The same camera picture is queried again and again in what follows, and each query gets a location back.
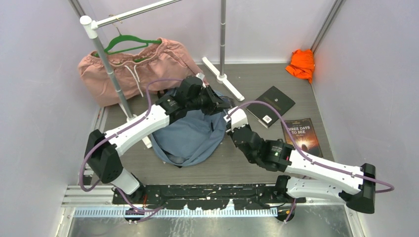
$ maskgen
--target white pole connector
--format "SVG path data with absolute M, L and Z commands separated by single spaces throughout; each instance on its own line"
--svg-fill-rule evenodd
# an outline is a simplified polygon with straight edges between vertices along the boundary
M 82 16 L 80 17 L 80 24 L 83 25 L 84 30 L 86 31 L 87 35 L 90 39 L 97 38 L 97 29 L 96 21 L 93 21 L 90 16 Z

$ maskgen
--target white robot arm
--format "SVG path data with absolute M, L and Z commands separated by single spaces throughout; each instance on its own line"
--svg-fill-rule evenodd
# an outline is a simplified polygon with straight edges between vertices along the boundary
M 148 113 L 145 112 L 105 133 L 99 130 L 91 132 L 86 154 L 100 141 L 110 139 L 93 152 L 87 163 L 102 183 L 112 183 L 126 193 L 132 201 L 140 200 L 144 186 L 134 175 L 123 168 L 120 157 L 147 135 L 183 118 L 187 111 L 202 110 L 204 114 L 213 115 L 229 106 L 215 94 L 210 86 L 203 86 L 199 78 L 188 77 L 182 81 L 174 95 L 165 95 L 160 98 L 151 106 Z M 227 134 L 250 163 L 256 163 L 269 171 L 300 174 L 313 178 L 308 180 L 281 175 L 275 186 L 277 194 L 289 199 L 313 197 L 345 201 L 351 209 L 374 213 L 375 183 L 356 177 L 356 175 L 362 175 L 375 178 L 373 165 L 364 164 L 361 167 L 343 165 L 304 153 L 312 159 L 310 162 L 293 146 L 284 143 L 281 139 L 272 141 L 260 138 L 251 130 L 243 110 L 235 110 L 230 117 L 226 116 L 225 119 L 228 122 Z M 124 133 L 119 133 L 128 126 L 132 127 Z M 316 162 L 345 170 L 351 175 L 331 171 L 316 165 Z

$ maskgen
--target black book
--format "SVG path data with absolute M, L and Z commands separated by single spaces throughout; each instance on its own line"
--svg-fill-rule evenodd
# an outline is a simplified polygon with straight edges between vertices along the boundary
M 278 111 L 281 116 L 295 105 L 294 100 L 274 86 L 269 88 L 269 90 L 259 96 L 256 100 L 268 103 L 274 107 L 274 109 Z M 276 122 L 276 120 L 279 119 L 278 116 L 265 105 L 250 104 L 246 109 L 266 128 L 269 128 L 272 124 L 274 124 L 274 122 Z

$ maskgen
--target drawstring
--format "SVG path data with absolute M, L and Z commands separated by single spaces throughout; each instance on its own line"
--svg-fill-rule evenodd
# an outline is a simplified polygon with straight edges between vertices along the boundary
M 134 78 L 134 81 L 135 81 L 135 83 L 137 83 L 137 87 L 138 87 L 138 90 L 140 91 L 140 93 L 141 93 L 141 97 L 144 97 L 144 94 L 143 94 L 143 92 L 141 91 L 141 88 L 140 88 L 140 77 L 138 76 L 138 73 L 137 73 L 137 70 L 135 69 L 136 67 L 137 67 L 137 65 L 134 65 L 134 72 L 135 72 L 135 75 L 134 75 L 134 73 L 131 71 L 131 69 L 127 66 L 127 65 L 125 65 L 125 67 L 129 70 L 129 72 L 131 73 L 131 75 L 132 75 L 132 77 Z

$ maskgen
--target book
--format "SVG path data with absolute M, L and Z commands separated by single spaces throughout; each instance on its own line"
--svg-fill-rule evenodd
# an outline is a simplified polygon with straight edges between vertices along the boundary
M 264 92 L 261 96 L 259 96 L 257 101 L 263 101 L 268 103 L 278 113 L 282 116 L 288 111 L 292 106 L 295 105 L 294 100 L 284 94 L 276 87 L 269 88 L 266 92 Z M 278 116 L 267 106 L 261 104 L 250 104 L 247 106 L 247 111 L 249 111 L 253 116 L 259 120 L 259 122 L 269 128 L 274 122 L 276 122 L 279 118 Z
M 287 120 L 285 121 L 285 124 L 287 125 L 298 147 L 313 156 L 323 157 L 311 118 Z M 283 125 L 282 131 L 284 132 L 285 142 L 293 145 L 293 142 Z

